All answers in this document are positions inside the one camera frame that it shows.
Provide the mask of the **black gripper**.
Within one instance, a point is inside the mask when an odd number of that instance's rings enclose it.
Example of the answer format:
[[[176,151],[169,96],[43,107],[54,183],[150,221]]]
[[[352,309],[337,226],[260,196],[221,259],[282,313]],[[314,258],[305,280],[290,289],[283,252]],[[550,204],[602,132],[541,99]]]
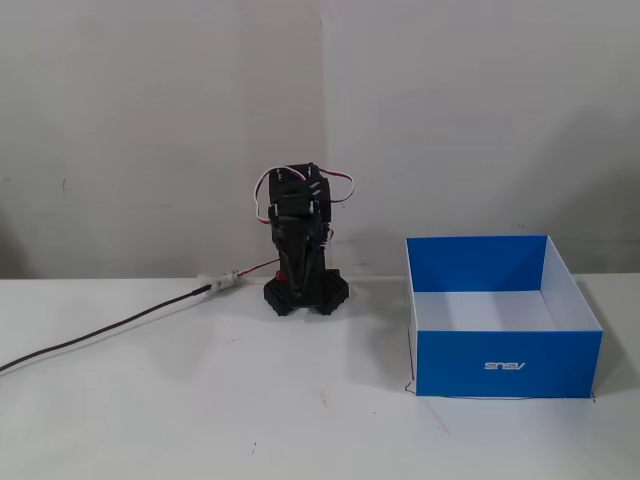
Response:
[[[284,305],[319,305],[324,268],[324,235],[330,232],[329,181],[314,163],[276,167],[268,173],[268,218],[279,254],[274,279]],[[301,294],[301,228],[304,275]]]

